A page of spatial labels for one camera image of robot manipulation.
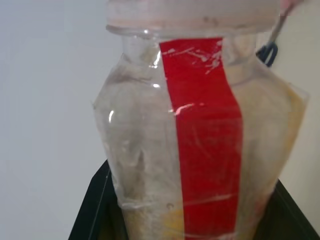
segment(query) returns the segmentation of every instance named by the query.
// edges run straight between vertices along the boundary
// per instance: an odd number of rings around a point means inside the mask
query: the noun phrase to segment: bottle neck
[[[170,40],[123,36],[123,58],[132,65],[147,68],[148,71],[152,69],[162,70],[163,61],[160,43]],[[255,34],[223,38],[221,59],[231,85],[238,84],[249,78],[252,71],[251,65],[256,60],[255,49]]]

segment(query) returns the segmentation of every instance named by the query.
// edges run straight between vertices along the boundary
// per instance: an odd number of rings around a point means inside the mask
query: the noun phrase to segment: black container
[[[128,240],[107,161],[90,182],[69,240]],[[320,237],[279,181],[254,240],[320,240]]]

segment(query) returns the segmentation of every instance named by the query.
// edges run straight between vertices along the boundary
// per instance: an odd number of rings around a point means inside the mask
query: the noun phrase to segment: plastic bottle
[[[277,0],[110,0],[95,103],[130,240],[251,240],[307,96],[255,57]]]

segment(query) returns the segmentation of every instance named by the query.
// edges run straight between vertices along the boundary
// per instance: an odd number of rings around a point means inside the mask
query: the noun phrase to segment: red stripe
[[[176,117],[185,239],[233,233],[243,121],[221,61],[222,39],[173,40],[160,48]]]

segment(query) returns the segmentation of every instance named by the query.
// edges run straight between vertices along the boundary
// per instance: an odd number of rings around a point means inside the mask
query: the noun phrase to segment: white wall
[[[106,0],[0,0],[0,239],[67,239],[105,160],[91,102],[121,54]],[[311,93],[281,179],[320,232],[320,1],[290,18],[274,70]]]
[[[281,180],[320,234],[320,1],[309,0],[288,18],[273,70],[306,90],[310,102]]]

